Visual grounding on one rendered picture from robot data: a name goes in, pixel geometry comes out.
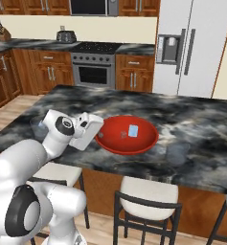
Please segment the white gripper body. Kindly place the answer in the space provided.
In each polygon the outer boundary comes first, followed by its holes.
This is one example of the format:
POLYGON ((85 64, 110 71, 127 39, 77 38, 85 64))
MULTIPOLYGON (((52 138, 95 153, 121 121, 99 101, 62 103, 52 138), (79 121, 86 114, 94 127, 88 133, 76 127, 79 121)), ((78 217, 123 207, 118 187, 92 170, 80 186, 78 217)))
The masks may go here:
POLYGON ((73 120, 75 133, 69 143, 78 150, 88 147, 103 126, 103 118, 83 112, 73 120))

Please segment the red bowl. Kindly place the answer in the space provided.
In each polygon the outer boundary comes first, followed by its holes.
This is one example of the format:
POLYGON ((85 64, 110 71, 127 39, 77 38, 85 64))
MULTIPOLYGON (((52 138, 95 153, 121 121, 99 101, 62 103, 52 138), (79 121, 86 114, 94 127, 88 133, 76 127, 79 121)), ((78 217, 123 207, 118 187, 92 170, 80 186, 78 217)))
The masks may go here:
POLYGON ((103 126, 96 135, 96 142, 104 149, 120 155, 144 153, 156 145, 159 133, 149 121, 136 116, 114 116, 103 121, 103 126), (138 126, 136 138, 128 136, 131 124, 138 126))

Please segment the clear glass of water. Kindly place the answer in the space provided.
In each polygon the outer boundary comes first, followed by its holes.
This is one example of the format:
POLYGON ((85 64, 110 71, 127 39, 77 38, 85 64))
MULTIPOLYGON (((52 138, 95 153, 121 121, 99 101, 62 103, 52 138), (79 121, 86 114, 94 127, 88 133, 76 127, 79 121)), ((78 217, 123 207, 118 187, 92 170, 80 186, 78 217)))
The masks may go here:
POLYGON ((190 145, 188 143, 172 143, 167 147, 166 160, 174 167, 182 166, 187 161, 189 149, 190 145))
POLYGON ((31 118, 30 124, 34 133, 34 138, 42 142, 48 133, 48 127, 43 123, 43 117, 36 116, 31 118))

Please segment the wooden island base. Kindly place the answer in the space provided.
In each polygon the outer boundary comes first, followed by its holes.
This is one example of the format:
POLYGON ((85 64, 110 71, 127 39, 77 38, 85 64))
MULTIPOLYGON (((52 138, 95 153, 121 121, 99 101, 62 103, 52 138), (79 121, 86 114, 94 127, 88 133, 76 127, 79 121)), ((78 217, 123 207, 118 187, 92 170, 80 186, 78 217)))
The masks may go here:
POLYGON ((176 167, 166 159, 146 159, 143 154, 120 156, 68 150, 53 160, 56 166, 82 169, 88 210, 111 215, 115 192, 125 176, 175 184, 182 212, 178 231, 207 237, 227 194, 227 156, 187 159, 176 167))

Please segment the grey oven with black hob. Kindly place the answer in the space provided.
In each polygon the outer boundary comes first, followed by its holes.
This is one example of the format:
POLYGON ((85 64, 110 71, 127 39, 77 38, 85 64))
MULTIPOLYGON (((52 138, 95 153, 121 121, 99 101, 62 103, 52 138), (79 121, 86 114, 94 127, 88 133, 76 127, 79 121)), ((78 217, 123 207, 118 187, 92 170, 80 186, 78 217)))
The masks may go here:
POLYGON ((77 86, 115 88, 115 52, 121 43, 85 41, 72 49, 77 86))

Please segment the wooden base cupboards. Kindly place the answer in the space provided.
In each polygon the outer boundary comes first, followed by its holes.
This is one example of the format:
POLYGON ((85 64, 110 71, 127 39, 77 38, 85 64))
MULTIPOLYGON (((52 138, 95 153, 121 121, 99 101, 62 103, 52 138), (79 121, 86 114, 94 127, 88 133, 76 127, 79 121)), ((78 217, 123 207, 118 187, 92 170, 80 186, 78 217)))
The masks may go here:
POLYGON ((0 108, 19 95, 45 95, 60 84, 74 84, 69 52, 24 49, 0 52, 0 108))
POLYGON ((116 89, 152 92, 153 56, 116 55, 116 89))

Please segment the dark grey toaster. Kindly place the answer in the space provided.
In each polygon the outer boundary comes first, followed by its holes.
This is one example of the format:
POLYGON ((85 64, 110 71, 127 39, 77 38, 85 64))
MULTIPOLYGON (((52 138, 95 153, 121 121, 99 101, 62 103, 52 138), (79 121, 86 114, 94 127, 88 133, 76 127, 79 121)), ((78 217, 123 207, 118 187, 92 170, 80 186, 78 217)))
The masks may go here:
POLYGON ((74 43, 77 37, 74 31, 59 31, 57 32, 57 42, 60 43, 74 43))

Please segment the grey microwave oven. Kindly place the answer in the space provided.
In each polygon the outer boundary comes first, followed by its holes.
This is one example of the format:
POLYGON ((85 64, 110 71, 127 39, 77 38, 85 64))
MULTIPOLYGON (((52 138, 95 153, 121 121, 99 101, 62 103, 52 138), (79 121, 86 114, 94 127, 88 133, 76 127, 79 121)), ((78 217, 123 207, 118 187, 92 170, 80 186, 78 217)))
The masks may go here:
POLYGON ((117 16, 119 0, 70 0, 71 13, 76 16, 117 16))

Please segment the wooden knife block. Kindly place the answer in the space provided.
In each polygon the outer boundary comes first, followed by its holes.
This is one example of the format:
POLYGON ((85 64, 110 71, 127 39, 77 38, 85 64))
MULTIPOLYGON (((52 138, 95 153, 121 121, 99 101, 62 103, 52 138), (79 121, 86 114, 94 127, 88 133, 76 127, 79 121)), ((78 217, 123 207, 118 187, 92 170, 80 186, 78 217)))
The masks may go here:
POLYGON ((10 32, 2 26, 0 23, 0 40, 1 41, 9 41, 11 39, 10 32))

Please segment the white fridge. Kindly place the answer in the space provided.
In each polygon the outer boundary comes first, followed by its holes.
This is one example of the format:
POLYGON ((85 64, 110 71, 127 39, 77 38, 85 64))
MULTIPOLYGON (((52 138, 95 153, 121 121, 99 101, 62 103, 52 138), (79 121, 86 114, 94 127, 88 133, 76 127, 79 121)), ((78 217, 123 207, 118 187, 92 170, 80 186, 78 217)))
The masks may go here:
POLYGON ((209 98, 227 37, 227 0, 161 0, 153 91, 209 98))

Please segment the wooden wall cupboards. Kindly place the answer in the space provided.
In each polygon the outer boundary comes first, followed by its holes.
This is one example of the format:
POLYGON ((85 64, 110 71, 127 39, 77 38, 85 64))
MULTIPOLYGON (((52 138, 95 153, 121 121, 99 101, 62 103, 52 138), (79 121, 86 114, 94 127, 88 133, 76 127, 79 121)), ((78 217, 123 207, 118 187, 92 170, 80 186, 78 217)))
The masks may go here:
POLYGON ((0 14, 70 15, 70 0, 0 0, 0 14))
POLYGON ((119 0, 119 16, 157 17, 161 0, 119 0))

